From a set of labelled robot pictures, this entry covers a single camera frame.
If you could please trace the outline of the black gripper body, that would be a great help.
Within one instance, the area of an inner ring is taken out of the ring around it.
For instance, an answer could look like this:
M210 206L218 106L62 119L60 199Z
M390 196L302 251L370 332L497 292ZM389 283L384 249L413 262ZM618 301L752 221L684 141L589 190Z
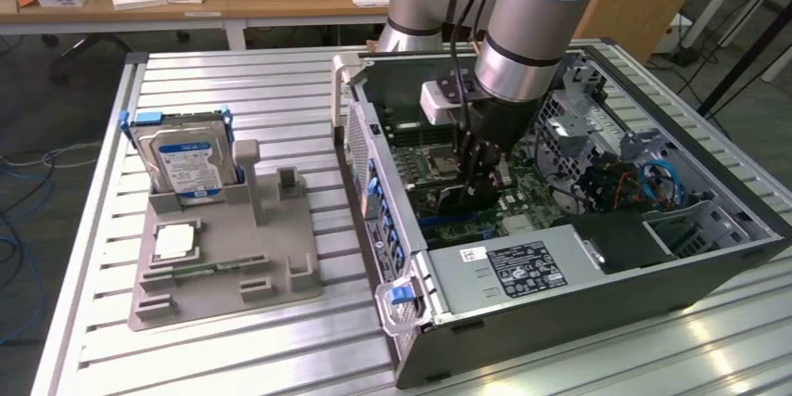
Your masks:
M509 153L525 136L537 109L537 101L512 102L497 98L476 101L469 108L470 133L477 141L496 145Z

